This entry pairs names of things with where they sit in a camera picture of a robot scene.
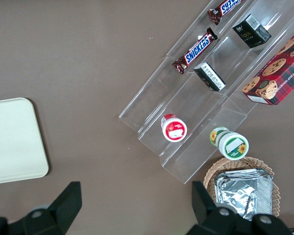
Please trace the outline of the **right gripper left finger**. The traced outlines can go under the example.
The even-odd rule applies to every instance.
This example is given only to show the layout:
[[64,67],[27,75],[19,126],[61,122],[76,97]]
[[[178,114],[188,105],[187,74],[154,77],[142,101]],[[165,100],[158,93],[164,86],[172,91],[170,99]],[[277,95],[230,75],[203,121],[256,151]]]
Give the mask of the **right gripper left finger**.
[[81,207],[81,183],[70,182],[47,208],[32,210],[13,223],[0,217],[0,235],[64,235]]

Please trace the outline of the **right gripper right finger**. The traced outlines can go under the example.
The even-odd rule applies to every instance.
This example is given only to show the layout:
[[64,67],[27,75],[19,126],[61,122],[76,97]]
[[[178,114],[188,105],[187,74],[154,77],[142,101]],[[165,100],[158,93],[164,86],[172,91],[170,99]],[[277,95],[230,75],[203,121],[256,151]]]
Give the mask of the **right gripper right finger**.
[[231,209],[218,207],[201,181],[192,182],[192,207],[197,219],[189,235],[291,235],[279,218],[257,214],[246,220]]

